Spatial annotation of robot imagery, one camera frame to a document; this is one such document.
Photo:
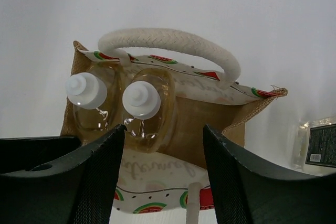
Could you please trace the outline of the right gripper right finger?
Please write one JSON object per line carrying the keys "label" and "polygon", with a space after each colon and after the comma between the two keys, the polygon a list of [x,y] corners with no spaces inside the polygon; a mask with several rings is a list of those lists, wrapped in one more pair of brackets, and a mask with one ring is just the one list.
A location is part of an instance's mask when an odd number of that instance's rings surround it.
{"label": "right gripper right finger", "polygon": [[335,223],[335,174],[276,165],[209,125],[203,148],[217,223]]}

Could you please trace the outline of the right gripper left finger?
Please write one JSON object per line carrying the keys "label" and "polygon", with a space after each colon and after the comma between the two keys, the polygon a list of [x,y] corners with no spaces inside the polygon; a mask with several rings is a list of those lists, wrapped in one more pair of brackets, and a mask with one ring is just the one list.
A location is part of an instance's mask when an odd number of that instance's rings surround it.
{"label": "right gripper left finger", "polygon": [[1,223],[108,223],[124,136],[1,139]]}

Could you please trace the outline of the watermelon print canvas bag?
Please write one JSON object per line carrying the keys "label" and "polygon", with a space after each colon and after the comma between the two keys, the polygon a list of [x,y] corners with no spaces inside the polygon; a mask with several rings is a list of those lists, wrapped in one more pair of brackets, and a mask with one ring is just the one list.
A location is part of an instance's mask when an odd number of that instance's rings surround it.
{"label": "watermelon print canvas bag", "polygon": [[71,75],[93,63],[112,61],[123,68],[124,89],[146,68],[167,70],[175,81],[177,124],[168,146],[142,153],[124,142],[113,206],[126,214],[181,208],[187,223],[198,223],[200,211],[214,208],[204,126],[212,125],[244,146],[246,122],[288,93],[284,88],[267,92],[240,85],[240,66],[229,51],[180,30],[122,29],[102,36],[95,51],[77,41],[74,50]]}

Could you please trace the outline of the grey cap clear bottle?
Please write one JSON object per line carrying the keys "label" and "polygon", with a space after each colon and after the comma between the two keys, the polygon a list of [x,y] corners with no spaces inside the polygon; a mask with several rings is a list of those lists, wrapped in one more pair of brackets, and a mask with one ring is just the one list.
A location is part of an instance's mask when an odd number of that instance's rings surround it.
{"label": "grey cap clear bottle", "polygon": [[316,176],[335,173],[335,116],[299,125],[291,164]]}

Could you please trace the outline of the white cap amber bottle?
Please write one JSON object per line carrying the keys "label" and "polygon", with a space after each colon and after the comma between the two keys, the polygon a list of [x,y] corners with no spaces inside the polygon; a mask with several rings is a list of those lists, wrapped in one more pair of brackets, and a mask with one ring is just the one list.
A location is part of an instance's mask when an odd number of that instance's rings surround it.
{"label": "white cap amber bottle", "polygon": [[122,95],[127,148],[154,153],[168,146],[177,124],[173,76],[164,69],[139,71]]}
{"label": "white cap amber bottle", "polygon": [[62,135],[88,144],[122,123],[123,68],[112,61],[93,63],[65,84],[67,105]]}

